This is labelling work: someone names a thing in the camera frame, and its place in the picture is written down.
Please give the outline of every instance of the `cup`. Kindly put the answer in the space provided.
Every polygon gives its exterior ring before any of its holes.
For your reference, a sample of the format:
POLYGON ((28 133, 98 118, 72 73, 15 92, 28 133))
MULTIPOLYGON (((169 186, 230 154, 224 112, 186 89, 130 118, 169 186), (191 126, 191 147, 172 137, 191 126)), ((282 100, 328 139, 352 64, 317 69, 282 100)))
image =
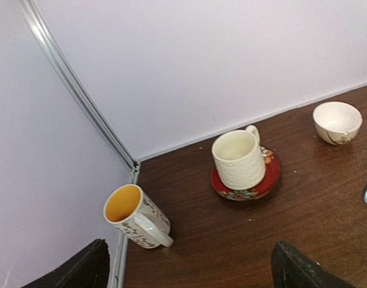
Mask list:
POLYGON ((257 127, 225 133, 214 141, 212 154, 222 183, 233 190, 256 186, 265 175, 257 127))
POLYGON ((361 113, 343 102, 326 102, 313 111, 315 128, 320 137, 332 145, 350 143, 362 125, 361 113))
POLYGON ((138 185, 115 190, 106 200, 104 218, 142 248, 169 247, 170 222, 138 185))

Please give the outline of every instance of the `white bowl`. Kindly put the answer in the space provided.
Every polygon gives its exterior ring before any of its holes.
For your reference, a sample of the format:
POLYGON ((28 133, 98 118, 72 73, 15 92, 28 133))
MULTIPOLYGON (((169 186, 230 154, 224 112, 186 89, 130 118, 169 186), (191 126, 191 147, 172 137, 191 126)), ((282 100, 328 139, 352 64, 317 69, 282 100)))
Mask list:
POLYGON ((332 145, 350 143, 362 125, 362 115, 352 105, 326 102, 313 111, 314 124, 323 140, 332 145))

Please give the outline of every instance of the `red saucer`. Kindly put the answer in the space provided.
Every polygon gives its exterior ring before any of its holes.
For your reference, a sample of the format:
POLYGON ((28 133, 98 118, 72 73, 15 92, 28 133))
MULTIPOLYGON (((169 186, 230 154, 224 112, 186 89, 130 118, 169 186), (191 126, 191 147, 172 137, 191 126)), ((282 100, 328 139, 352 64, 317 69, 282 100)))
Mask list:
POLYGON ((226 199, 236 201, 246 201, 252 199, 259 199, 267 194, 277 183, 281 174, 281 162, 278 156, 271 150, 261 147, 262 157, 264 157, 266 164, 265 176, 262 181, 256 186, 245 190, 232 190, 227 188, 219 178, 216 167, 213 168, 210 181, 215 191, 225 197, 226 199))

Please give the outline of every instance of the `white baseboard edge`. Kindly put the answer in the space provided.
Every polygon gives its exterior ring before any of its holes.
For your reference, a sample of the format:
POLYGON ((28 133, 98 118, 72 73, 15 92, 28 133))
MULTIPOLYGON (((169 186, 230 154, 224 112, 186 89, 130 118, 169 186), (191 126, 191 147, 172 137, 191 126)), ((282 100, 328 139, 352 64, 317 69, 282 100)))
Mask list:
MULTIPOLYGON (((134 171, 131 183, 136 184, 140 174, 140 167, 134 171)), ((124 286, 126 255, 128 251, 128 238, 118 233, 118 244, 112 267, 112 276, 109 279, 108 288, 122 288, 124 286)))
POLYGON ((208 135, 204 135, 204 136, 199 137, 199 138, 192 139, 190 141, 187 141, 187 142, 184 142, 182 144, 173 146, 171 148, 162 150, 160 152, 156 152, 156 153, 153 153, 151 155, 142 157, 139 161, 141 161, 141 162, 142 161, 146 161, 148 159, 151 159, 151 158, 154 158, 154 157, 157 157, 157 156, 160 156, 160 155, 163 155, 163 154, 172 152, 172 151, 177 150, 177 149, 180 149, 182 147, 185 147, 185 146, 188 146, 188 145, 191 145, 191 144, 195 144, 197 142, 201 142, 203 140, 206 140, 206 139, 215 137, 217 135, 226 133, 226 132, 231 131, 231 130, 238 129, 238 128, 243 127, 243 126, 246 126, 248 124, 255 123, 255 122, 258 122, 258 121, 262 121, 262 120, 265 120, 267 118, 273 117, 275 115, 284 113, 286 111, 297 109, 297 108, 301 108, 303 106, 307 106, 309 104, 316 103, 318 101, 325 100, 325 99, 328 99, 328 98, 331 98, 331 97, 334 97, 334 96, 337 96, 337 95, 340 95, 340 94, 343 94, 343 93, 346 93, 346 92, 349 92, 349 91, 352 91, 352 90, 355 90, 355 89, 359 89, 359 88, 362 88, 362 87, 365 87, 365 86, 367 86, 367 81, 366 82, 363 82, 361 84, 354 85, 354 86, 351 86, 349 88, 340 90, 340 91, 336 91, 334 93, 330 93, 330 94, 327 94, 327 95, 324 95, 324 96, 321 96, 321 97, 313 98, 312 100, 305 101, 305 102, 302 102, 302 103, 299 103, 299 104, 296 104, 296 105, 293 105, 293 106, 290 106, 290 107, 287 107, 287 108, 284 108, 284 109, 279 109, 279 110, 274 111, 272 113, 265 114, 265 115, 263 115, 261 117, 257 117, 257 118, 251 119, 251 120, 249 120, 247 122, 238 123, 238 124, 236 124, 236 125, 234 125, 232 127, 228 127, 226 129, 222 129, 222 130, 216 131, 214 133, 211 133, 211 134, 208 134, 208 135))

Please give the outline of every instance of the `white wall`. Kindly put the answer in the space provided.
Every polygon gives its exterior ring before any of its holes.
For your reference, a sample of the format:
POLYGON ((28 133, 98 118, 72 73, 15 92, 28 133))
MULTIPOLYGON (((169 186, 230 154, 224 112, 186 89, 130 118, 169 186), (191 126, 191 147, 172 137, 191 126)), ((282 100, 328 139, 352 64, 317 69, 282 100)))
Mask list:
POLYGON ((367 82, 367 0, 35 0, 137 158, 367 82))
POLYGON ((129 181, 18 1, 0 0, 0 288, 27 284, 96 238, 107 240, 113 260, 118 236, 102 208, 129 181))

